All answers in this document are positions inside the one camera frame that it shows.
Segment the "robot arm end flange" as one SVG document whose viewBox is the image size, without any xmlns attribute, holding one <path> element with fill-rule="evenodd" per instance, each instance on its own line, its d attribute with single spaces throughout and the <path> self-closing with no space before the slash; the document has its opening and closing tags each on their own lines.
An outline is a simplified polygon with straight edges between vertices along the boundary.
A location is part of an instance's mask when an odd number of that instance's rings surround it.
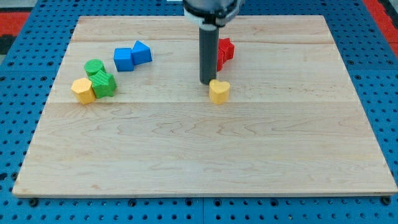
<svg viewBox="0 0 398 224">
<path fill-rule="evenodd" d="M 239 13 L 245 0 L 183 0 L 184 16 L 200 29 L 224 27 Z"/>
</svg>

